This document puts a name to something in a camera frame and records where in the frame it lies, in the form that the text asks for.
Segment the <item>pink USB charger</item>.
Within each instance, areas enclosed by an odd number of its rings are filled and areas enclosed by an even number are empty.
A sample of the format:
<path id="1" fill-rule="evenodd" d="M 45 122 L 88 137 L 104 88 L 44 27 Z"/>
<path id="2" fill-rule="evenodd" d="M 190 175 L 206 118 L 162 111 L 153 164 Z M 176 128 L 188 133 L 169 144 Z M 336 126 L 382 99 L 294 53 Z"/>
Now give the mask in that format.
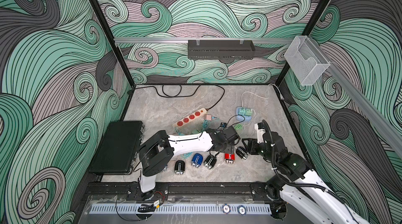
<path id="1" fill-rule="evenodd" d="M 211 120 L 212 120 L 212 116 L 209 115 L 209 114 L 206 114 L 206 115 L 205 115 L 205 120 L 210 120 L 210 121 L 211 121 Z"/>

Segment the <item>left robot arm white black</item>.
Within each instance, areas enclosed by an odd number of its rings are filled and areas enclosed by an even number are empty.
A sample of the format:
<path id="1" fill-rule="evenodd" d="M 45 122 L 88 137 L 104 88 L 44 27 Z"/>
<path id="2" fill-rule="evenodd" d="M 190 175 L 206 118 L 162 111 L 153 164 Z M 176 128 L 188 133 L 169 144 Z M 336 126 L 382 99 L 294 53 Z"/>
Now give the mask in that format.
<path id="1" fill-rule="evenodd" d="M 240 136 L 232 126 L 225 129 L 207 129 L 199 134 L 185 136 L 168 135 L 165 130 L 158 131 L 138 149 L 141 192 L 155 190 L 157 174 L 172 158 L 189 152 L 224 152 L 238 140 Z"/>

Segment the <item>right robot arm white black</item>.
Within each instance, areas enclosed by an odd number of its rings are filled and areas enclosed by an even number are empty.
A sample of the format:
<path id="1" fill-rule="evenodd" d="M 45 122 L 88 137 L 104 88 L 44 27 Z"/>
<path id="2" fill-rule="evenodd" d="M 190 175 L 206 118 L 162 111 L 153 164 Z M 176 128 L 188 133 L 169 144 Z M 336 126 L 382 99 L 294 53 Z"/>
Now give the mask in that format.
<path id="1" fill-rule="evenodd" d="M 292 205 L 314 224 L 366 224 L 367 220 L 352 210 L 320 178 L 302 156 L 285 146 L 276 132 L 257 131 L 257 138 L 243 139 L 244 155 L 260 155 L 274 172 L 264 192 L 271 201 L 271 215 L 279 218 L 286 204 Z"/>

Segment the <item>beige power strip red sockets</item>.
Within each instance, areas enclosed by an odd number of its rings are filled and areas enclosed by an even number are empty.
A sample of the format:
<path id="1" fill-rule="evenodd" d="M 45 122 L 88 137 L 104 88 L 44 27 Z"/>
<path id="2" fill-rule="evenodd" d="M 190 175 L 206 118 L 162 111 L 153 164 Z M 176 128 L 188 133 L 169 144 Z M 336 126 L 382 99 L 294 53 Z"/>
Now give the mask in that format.
<path id="1" fill-rule="evenodd" d="M 205 115 L 207 113 L 207 110 L 205 108 L 201 108 L 187 116 L 185 116 L 184 118 L 177 120 L 172 127 L 173 128 L 180 128 L 183 127 L 185 125 L 187 125 L 188 123 L 191 123 L 193 121 L 195 121 L 196 119 L 201 118 L 203 115 Z"/>

